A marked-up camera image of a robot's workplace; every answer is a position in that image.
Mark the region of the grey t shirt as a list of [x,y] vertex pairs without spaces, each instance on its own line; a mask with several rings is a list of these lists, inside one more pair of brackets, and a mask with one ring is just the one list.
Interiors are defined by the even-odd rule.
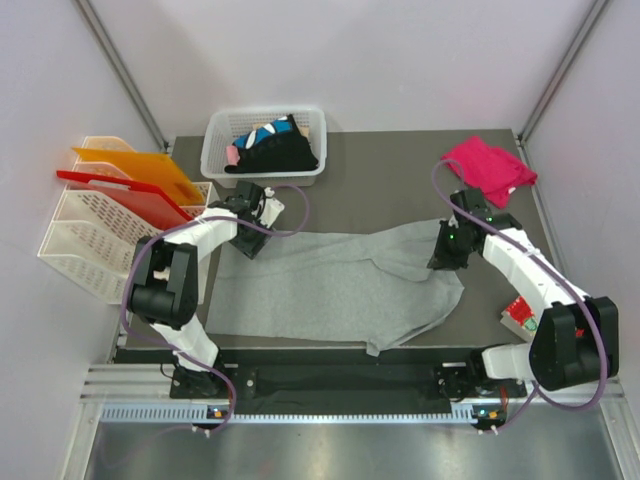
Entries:
[[427,264],[439,223],[371,234],[298,233],[250,260],[221,249],[205,329],[211,334],[363,342],[379,355],[441,325],[464,286]]

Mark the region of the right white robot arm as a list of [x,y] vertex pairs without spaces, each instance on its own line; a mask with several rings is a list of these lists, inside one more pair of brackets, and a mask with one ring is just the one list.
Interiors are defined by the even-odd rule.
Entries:
[[480,190],[457,191],[449,203],[454,214],[440,223],[429,268],[463,269],[476,253],[504,276],[538,322],[528,343],[473,351],[466,372],[469,388],[487,396],[508,379],[534,381],[547,391],[557,391],[617,375],[615,303],[567,281],[512,215],[491,211]]

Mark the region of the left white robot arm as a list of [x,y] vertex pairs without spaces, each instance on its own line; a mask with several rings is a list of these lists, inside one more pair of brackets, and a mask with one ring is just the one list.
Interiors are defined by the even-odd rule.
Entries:
[[283,210],[273,189],[241,181],[231,196],[209,204],[184,227],[138,241],[126,308],[172,346],[172,398],[223,395],[227,374],[219,348],[197,317],[205,263],[226,243],[254,259]]

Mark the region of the pink folded t shirt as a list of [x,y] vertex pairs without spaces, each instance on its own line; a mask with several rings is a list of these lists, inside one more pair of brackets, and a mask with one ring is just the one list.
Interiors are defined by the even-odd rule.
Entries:
[[508,151],[472,136],[441,157],[465,184],[479,188],[499,209],[508,206],[511,195],[523,186],[534,186],[538,175]]

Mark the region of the red patterned book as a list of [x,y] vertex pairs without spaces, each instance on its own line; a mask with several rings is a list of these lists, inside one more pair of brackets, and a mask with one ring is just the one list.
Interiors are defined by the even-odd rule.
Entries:
[[518,296],[502,312],[500,323],[525,342],[532,342],[539,326],[528,303]]

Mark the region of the black t shirt with print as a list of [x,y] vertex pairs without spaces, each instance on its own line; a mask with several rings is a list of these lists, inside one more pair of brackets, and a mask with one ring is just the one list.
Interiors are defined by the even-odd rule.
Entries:
[[236,138],[226,156],[224,171],[228,174],[303,172],[319,164],[291,114]]

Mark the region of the orange plastic folder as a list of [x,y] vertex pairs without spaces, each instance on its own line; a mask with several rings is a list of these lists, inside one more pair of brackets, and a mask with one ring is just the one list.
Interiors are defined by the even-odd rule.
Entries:
[[183,170],[163,153],[127,152],[73,147],[82,162],[109,163],[131,180],[160,187],[176,204],[194,206],[204,197]]

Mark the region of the white plastic laundry basket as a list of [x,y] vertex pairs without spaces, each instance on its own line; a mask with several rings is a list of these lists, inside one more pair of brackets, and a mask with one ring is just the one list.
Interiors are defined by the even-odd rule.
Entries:
[[200,172],[224,188],[239,180],[310,186],[325,170],[326,158],[327,122],[317,107],[227,109],[209,120]]

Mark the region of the red plastic folder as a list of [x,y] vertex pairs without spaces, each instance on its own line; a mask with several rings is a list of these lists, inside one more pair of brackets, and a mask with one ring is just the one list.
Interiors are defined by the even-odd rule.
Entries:
[[105,194],[160,230],[167,230],[193,219],[162,189],[152,184],[69,170],[57,170],[56,176],[73,187]]

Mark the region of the white plastic file organizer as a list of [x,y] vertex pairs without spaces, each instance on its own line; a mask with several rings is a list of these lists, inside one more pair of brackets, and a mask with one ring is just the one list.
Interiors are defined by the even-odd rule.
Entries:
[[[80,148],[137,152],[114,136],[88,136]],[[105,162],[82,162],[69,171],[129,179]],[[105,194],[71,186],[65,190],[39,249],[40,259],[107,304],[120,304],[137,242],[157,229]],[[204,203],[180,206],[193,219],[218,194],[209,182],[193,182]]]

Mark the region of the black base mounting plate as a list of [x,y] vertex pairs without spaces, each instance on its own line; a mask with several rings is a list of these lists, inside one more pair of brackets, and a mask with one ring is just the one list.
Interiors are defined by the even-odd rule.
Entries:
[[223,365],[236,388],[237,413],[444,413],[465,400],[487,400],[501,410],[525,395],[513,380],[476,385],[461,357],[434,352],[235,353]]

